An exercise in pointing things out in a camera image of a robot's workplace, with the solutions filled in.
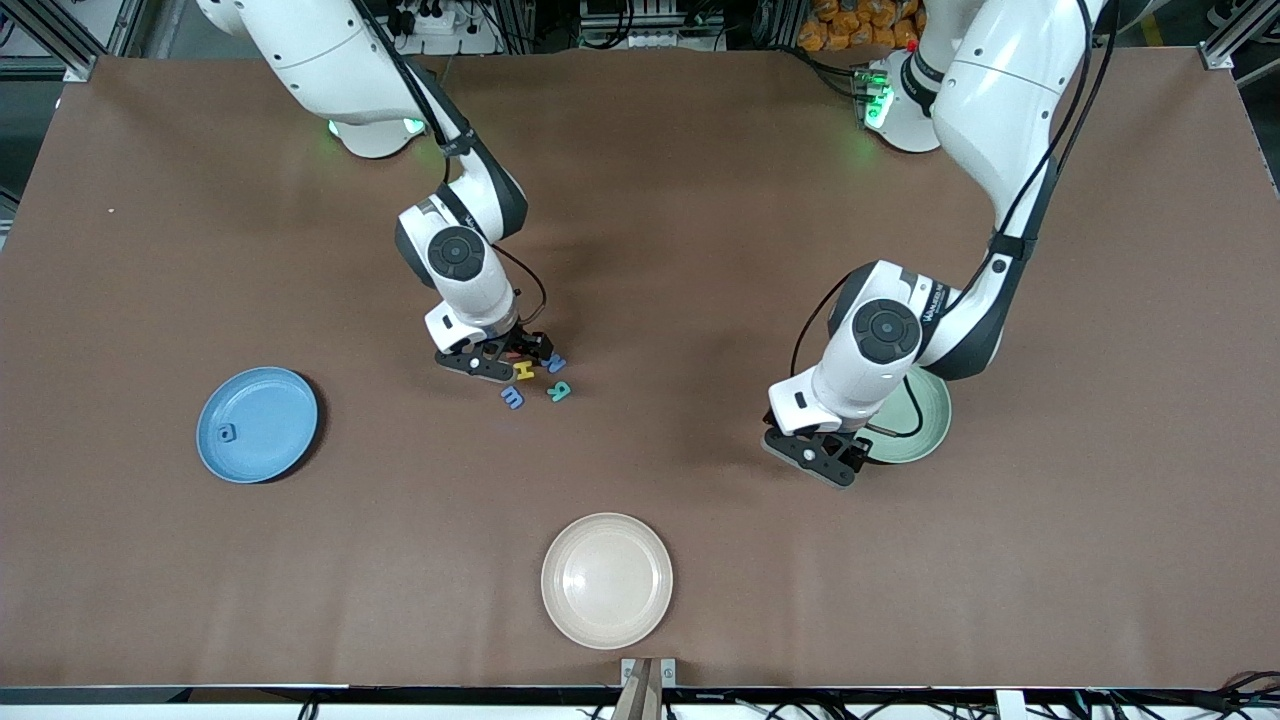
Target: green plate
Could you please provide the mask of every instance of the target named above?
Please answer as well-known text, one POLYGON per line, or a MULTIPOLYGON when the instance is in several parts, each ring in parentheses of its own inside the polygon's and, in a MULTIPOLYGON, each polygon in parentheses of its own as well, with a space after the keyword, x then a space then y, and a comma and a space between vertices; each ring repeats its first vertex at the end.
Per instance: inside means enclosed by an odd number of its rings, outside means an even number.
MULTIPOLYGON (((860 430, 858 437, 872 441, 870 459, 877 462, 891 465, 914 462, 942 445, 942 439, 947 437, 947 430, 951 428, 951 393, 947 392, 947 383, 914 365, 908 370, 906 378, 911 380, 911 391, 915 392, 915 398, 920 402, 924 427, 909 438, 888 437, 868 429, 860 430)), ((879 413, 872 416, 873 425, 900 433, 915 429, 915 407, 906 395, 905 384, 897 386, 884 400, 879 413)))

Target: green led light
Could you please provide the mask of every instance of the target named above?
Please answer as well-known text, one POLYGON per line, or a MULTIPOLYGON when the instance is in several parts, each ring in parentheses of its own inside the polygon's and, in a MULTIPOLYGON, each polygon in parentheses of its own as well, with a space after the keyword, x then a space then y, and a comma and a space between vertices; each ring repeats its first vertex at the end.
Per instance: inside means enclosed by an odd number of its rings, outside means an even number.
POLYGON ((891 105, 893 105, 893 88, 886 87, 876 100, 867 105, 867 126, 877 129, 883 126, 891 105))

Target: metal bracket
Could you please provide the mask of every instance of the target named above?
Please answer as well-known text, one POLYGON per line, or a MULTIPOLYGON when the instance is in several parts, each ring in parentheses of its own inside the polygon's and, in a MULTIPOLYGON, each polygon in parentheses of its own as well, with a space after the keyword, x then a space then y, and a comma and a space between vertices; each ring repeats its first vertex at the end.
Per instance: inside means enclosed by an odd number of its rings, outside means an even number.
POLYGON ((64 82, 84 82, 106 47, 54 0, 0 0, 0 10, 65 65, 64 82))
POLYGON ((1231 53, 1280 17, 1280 0, 1245 0, 1208 40, 1199 44, 1201 63, 1207 70, 1234 68, 1231 53))
POLYGON ((1210 55, 1208 44, 1201 40, 1196 44, 1196 50, 1201 56, 1201 67, 1206 70, 1230 70, 1235 67, 1235 60, 1230 55, 1210 55))
MULTIPOLYGON (((627 684, 627 680, 631 678, 631 671, 635 669, 635 666, 636 666, 636 660, 634 660, 634 659, 626 659, 626 660, 622 661, 622 683, 621 683, 622 685, 627 684)), ((663 657, 662 662, 658 666, 658 669, 662 670, 662 687, 664 687, 664 688, 675 688, 676 687, 676 659, 675 657, 663 657)))
MULTIPOLYGON (((613 708, 616 720, 660 720, 662 717, 662 688, 667 683, 667 662, 663 660, 659 667, 653 657, 632 660, 630 669, 623 669, 626 682, 622 684, 622 694, 618 696, 618 705, 613 708)), ((676 679, 676 661, 671 662, 671 679, 676 679)))
POLYGON ((996 715, 1000 720, 1027 720, 1023 691, 996 691, 996 715))

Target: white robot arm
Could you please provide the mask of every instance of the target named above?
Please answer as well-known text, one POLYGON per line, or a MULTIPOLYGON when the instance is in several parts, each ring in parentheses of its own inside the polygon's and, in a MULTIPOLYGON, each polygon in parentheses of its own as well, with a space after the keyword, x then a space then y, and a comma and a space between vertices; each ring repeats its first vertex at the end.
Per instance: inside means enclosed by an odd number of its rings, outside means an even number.
MULTIPOLYGON (((1056 179, 1044 161, 1053 109, 1105 1, 1085 0, 1087 27, 1075 0, 988 0, 978 10, 940 82, 932 123, 991 197, 998 224, 986 258, 966 290, 887 260, 850 273, 822 360, 769 388, 765 450, 849 487, 870 450, 855 433, 913 364, 945 380, 987 368, 1056 179)), ((929 5, 934 15, 945 6, 929 5)))
POLYGON ((396 54, 367 8, 358 0, 197 1, 220 29, 252 38, 293 97, 328 119, 353 154, 390 155, 430 127, 445 159, 460 160, 462 173, 401 213, 396 228, 401 255, 443 299, 425 316, 436 361, 508 382, 508 352, 549 359, 550 341, 525 332, 490 246, 524 225, 524 191, 435 77, 396 54))

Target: plate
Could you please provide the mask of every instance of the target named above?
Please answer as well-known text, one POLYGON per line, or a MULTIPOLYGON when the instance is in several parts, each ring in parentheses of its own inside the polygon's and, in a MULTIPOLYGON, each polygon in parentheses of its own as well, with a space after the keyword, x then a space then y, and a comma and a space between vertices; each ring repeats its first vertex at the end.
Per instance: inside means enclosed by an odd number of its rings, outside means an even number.
POLYGON ((284 368, 253 368, 223 383, 196 423, 196 451, 232 483, 261 483, 306 455, 320 424, 315 391, 284 368))
MULTIPOLYGON (((901 465, 914 462, 937 450, 951 429, 951 393, 942 378, 923 369, 911 366, 906 372, 911 380, 911 391, 920 402, 924 425, 920 432, 909 438, 888 437, 874 430, 861 429, 858 437, 872 441, 870 459, 876 462, 901 465)), ((911 398, 906 395, 906 384, 897 386, 884 400, 879 413, 872 416, 872 424, 900 433, 915 428, 916 415, 911 398)))
POLYGON ((673 583, 662 539, 617 512, 575 520, 543 561, 547 614, 564 637, 591 650, 618 650, 653 632, 673 583))

